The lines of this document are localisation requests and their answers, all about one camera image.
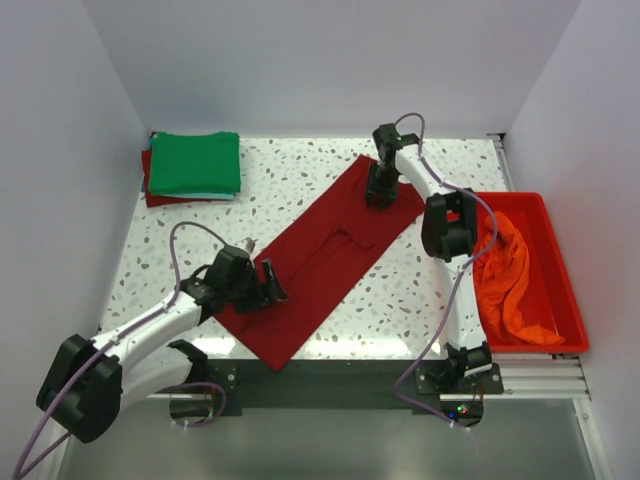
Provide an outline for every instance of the speckled tabletop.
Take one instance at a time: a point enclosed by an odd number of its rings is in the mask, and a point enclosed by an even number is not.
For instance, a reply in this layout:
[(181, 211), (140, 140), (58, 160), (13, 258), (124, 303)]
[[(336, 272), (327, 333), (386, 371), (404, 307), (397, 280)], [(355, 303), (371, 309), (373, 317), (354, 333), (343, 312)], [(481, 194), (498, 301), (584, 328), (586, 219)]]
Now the speckled tabletop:
[[(427, 140), (428, 158), (447, 179), (476, 191), (504, 191), (490, 140)], [(230, 202), (148, 209), (141, 195), (116, 282), (102, 319), (110, 330), (159, 302), (172, 288), (168, 235), (181, 220), (203, 223), (236, 243), (250, 236), (258, 254), (319, 197), (359, 154), (374, 156), (372, 140), (241, 140), (242, 192)], [(294, 356), (297, 359), (415, 358), (441, 319), (446, 298), (433, 260), (410, 225)], [(183, 275), (211, 263), (219, 249), (198, 229), (178, 234)], [(255, 358), (215, 320), (180, 336), (215, 358)], [(436, 342), (432, 355), (439, 352)]]

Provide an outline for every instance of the red plastic box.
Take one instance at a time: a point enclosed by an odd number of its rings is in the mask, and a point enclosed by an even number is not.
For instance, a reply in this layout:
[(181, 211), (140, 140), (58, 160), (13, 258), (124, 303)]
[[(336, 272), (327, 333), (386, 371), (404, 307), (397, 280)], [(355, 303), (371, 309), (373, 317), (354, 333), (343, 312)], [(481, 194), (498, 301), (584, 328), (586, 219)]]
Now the red plastic box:
[[(479, 193), (494, 211), (502, 212), (520, 230), (529, 248), (529, 287), (520, 301), (523, 319), (540, 324), (565, 338), (561, 345), (529, 345), (519, 339), (505, 343), (487, 332), (494, 352), (578, 353), (589, 349), (562, 253), (544, 201), (537, 193)], [(487, 213), (478, 205), (478, 239), (487, 234)]]

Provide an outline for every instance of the red fabric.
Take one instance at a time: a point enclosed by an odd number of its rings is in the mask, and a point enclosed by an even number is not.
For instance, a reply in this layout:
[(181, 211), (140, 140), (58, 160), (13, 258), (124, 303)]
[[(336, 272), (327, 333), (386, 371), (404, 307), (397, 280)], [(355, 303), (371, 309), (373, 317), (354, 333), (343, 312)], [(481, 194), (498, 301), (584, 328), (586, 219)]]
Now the red fabric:
[(171, 205), (174, 203), (212, 201), (205, 198), (174, 198), (163, 197), (161, 195), (152, 195), (149, 191), (149, 176), (151, 175), (151, 149), (144, 150), (140, 157), (142, 159), (142, 172), (144, 174), (144, 199), (147, 202), (147, 207), (160, 207), (162, 205)]
[(369, 209), (369, 165), (358, 158), (257, 258), (271, 259), (289, 300), (216, 319), (273, 370), (280, 370), (396, 237), (424, 211), (411, 185), (399, 185), (389, 208)]

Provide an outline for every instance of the crumpled orange cloth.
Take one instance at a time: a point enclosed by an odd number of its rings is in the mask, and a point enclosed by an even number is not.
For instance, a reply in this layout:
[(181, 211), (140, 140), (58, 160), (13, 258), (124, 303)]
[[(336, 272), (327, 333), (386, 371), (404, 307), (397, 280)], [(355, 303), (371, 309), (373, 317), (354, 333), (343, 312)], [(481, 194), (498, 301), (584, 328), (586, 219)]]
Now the crumpled orange cloth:
[[(476, 288), (478, 311), (485, 328), (498, 338), (510, 335), (535, 345), (558, 345), (564, 338), (540, 325), (525, 324), (518, 303), (529, 285), (529, 249), (522, 234), (511, 220), (495, 212), (498, 238), (493, 248), (474, 265), (473, 280)], [(485, 248), (491, 241), (493, 222), (485, 219), (489, 233), (478, 247)]]

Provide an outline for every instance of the white wall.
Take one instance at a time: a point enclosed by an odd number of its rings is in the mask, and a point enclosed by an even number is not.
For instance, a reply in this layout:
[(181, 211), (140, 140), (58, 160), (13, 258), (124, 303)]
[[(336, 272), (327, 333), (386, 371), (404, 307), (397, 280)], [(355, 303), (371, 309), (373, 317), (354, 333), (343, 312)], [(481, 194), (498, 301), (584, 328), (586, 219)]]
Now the white wall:
[(84, 0), (145, 126), (504, 132), (579, 0)]
[(591, 339), (583, 356), (617, 479), (640, 475), (640, 3), (584, 0), (506, 138), (547, 201)]
[(0, 477), (9, 478), (59, 344), (95, 332), (144, 130), (79, 0), (3, 0), (0, 45)]

